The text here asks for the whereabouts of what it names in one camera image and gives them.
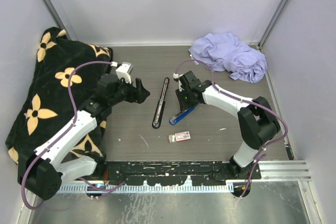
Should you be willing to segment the blue stapler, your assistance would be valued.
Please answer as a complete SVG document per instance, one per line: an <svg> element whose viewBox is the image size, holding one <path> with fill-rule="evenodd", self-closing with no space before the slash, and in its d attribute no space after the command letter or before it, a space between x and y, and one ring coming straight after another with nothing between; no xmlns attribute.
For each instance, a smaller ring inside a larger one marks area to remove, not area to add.
<svg viewBox="0 0 336 224"><path fill-rule="evenodd" d="M170 125L176 125L178 122L180 122L182 119L184 119L187 115L189 115L192 111L195 110L195 107L192 107L187 110L180 111L178 114L172 116L169 119L169 124Z"/></svg>

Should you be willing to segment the black stapler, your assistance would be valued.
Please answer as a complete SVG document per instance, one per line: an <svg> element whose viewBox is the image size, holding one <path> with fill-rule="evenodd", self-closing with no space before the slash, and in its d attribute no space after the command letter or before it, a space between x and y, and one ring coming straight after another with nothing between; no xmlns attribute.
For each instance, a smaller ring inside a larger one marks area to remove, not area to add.
<svg viewBox="0 0 336 224"><path fill-rule="evenodd" d="M163 87L162 87L162 90L161 90L160 98L158 100L156 110L155 110L155 114L154 114L154 118L153 118L153 121L152 121L152 127L154 129L158 129L161 126L163 111L164 111L164 107L165 107L165 97L166 97L166 93L167 93L167 90L168 90L168 87L169 87L169 83L170 83L170 79L168 77L166 77L164 79L164 82L163 82Z"/></svg>

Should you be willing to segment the red white staple box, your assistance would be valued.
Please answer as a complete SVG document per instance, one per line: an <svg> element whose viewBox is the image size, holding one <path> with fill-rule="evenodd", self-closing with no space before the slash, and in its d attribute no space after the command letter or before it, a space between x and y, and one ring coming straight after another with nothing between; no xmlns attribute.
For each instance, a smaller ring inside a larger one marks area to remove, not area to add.
<svg viewBox="0 0 336 224"><path fill-rule="evenodd" d="M177 143L182 141L188 141L191 139L191 136L189 131L184 131L169 135L168 139L170 143Z"/></svg>

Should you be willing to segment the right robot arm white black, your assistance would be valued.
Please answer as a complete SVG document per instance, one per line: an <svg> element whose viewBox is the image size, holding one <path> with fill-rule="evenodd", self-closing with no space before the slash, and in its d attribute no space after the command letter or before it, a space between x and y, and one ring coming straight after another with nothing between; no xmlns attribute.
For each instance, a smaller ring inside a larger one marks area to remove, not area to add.
<svg viewBox="0 0 336 224"><path fill-rule="evenodd" d="M268 101L263 97L252 99L236 95L210 80L201 82L192 71L175 73L173 78L179 83L175 93L181 111L206 104L221 109L238 120L243 142L230 158L229 169L233 177L245 177L261 147L280 131L280 124Z"/></svg>

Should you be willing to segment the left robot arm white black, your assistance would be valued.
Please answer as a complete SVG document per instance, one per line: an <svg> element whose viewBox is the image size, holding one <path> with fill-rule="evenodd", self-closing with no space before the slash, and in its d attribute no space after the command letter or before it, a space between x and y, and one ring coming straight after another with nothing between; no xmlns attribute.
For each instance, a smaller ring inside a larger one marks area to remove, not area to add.
<svg viewBox="0 0 336 224"><path fill-rule="evenodd" d="M116 74L105 74L98 81L92 96L74 117L52 138L34 150L24 150L18 156L18 183L42 200L49 200L61 185L89 176L101 179L105 174L103 160L92 154L64 162L71 149L94 130L120 102L143 103L150 92L136 78L128 83Z"/></svg>

